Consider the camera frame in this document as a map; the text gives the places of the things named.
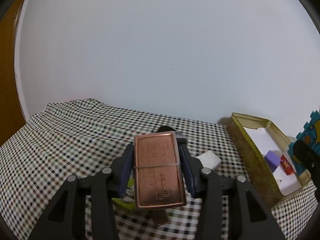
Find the white usb charger plug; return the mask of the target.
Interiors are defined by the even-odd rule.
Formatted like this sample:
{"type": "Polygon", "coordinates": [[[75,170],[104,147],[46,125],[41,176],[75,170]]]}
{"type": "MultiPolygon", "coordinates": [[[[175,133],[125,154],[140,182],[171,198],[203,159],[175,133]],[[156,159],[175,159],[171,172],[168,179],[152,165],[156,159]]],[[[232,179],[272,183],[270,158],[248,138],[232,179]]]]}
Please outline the white usb charger plug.
{"type": "Polygon", "coordinates": [[[203,167],[210,168],[211,170],[217,169],[222,162],[222,160],[213,151],[206,151],[197,156],[196,159],[199,159],[203,167]]]}

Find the copper metal lighter case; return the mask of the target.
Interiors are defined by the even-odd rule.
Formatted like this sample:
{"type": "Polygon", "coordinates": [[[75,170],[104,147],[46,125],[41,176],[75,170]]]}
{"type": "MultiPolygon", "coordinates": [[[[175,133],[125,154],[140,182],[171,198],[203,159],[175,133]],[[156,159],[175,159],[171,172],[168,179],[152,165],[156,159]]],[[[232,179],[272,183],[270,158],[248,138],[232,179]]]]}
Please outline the copper metal lighter case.
{"type": "Polygon", "coordinates": [[[133,176],[137,209],[161,210],[186,205],[181,162],[173,131],[135,137],[133,176]]]}

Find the blue foam puzzle piece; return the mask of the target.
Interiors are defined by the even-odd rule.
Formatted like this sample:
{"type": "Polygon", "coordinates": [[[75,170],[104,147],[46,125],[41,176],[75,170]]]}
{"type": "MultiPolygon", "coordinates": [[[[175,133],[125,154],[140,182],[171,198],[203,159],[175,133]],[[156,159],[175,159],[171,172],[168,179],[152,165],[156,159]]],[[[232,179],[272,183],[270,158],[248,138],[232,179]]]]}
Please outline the blue foam puzzle piece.
{"type": "MultiPolygon", "coordinates": [[[[319,155],[319,111],[313,111],[310,118],[311,120],[304,125],[304,131],[297,134],[296,141],[301,140],[305,142],[319,155]]],[[[300,176],[307,169],[293,156],[293,145],[295,142],[289,144],[288,154],[296,169],[297,175],[300,176]]]]}

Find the purple small block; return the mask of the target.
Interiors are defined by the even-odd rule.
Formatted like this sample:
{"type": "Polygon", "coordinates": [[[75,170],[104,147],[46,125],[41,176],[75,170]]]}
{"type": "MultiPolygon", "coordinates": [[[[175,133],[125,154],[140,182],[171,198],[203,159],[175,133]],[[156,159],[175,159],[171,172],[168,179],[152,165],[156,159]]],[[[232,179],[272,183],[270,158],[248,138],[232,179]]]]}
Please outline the purple small block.
{"type": "Polygon", "coordinates": [[[264,159],[272,173],[280,165],[280,158],[272,151],[268,151],[267,154],[264,156],[264,159]]]}

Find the gold metal tin box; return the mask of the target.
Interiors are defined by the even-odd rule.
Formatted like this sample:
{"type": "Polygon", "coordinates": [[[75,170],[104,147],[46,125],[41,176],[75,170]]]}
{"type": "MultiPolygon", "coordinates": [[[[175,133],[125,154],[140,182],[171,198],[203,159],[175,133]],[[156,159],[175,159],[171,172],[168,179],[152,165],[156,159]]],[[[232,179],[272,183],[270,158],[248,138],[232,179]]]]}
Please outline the gold metal tin box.
{"type": "Polygon", "coordinates": [[[272,167],[271,159],[266,157],[268,152],[276,158],[284,156],[291,166],[294,164],[287,152],[289,138],[271,120],[232,113],[219,123],[226,125],[252,185],[268,207],[288,201],[310,182],[311,174],[307,170],[299,175],[293,168],[293,173],[288,175],[281,164],[272,167]]]}

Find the white paper tin liner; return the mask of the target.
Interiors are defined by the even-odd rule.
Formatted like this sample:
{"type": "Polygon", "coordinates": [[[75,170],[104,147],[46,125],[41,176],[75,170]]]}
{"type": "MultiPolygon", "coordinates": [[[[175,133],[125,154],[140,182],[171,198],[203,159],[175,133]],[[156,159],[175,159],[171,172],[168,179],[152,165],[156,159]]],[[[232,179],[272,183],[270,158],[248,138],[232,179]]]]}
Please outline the white paper tin liner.
{"type": "Polygon", "coordinates": [[[286,197],[298,191],[302,185],[287,153],[290,142],[284,133],[277,128],[273,129],[271,126],[264,128],[246,127],[245,131],[257,146],[281,194],[286,197]]]}

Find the green cartoon sticker card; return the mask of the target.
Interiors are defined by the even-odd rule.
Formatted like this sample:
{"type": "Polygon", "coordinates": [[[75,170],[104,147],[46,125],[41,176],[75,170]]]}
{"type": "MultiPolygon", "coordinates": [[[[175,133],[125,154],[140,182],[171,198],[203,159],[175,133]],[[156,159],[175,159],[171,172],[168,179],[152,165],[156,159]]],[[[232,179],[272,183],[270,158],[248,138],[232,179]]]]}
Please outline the green cartoon sticker card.
{"type": "Polygon", "coordinates": [[[127,210],[132,211],[136,209],[135,181],[133,178],[129,179],[125,193],[120,198],[112,198],[112,201],[127,210]]]}

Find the checkered tablecloth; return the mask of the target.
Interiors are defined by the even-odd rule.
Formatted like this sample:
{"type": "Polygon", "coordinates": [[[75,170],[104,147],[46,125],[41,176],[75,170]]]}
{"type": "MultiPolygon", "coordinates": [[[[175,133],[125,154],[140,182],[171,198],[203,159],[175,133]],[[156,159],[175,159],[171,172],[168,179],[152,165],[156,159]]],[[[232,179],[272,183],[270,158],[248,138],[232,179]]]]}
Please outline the checkered tablecloth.
{"type": "MultiPolygon", "coordinates": [[[[221,176],[245,175],[224,125],[108,106],[95,99],[49,103],[1,146],[1,215],[17,237],[28,239],[42,211],[66,178],[95,175],[121,156],[138,134],[168,125],[188,138],[192,156],[218,155],[221,176]]],[[[313,182],[272,209],[286,239],[295,239],[315,212],[313,182]]],[[[114,205],[120,239],[194,239],[201,200],[168,210],[169,223],[153,225],[147,213],[114,205]]]]}

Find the brown wooden door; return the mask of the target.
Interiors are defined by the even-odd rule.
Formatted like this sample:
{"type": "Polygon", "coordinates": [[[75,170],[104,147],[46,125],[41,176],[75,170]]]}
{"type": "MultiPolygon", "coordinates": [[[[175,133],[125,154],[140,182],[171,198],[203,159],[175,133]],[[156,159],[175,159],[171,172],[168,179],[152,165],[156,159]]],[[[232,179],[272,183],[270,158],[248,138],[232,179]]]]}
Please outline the brown wooden door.
{"type": "Polygon", "coordinates": [[[24,124],[14,70],[18,21],[25,0],[14,0],[1,19],[1,144],[24,124]]]}

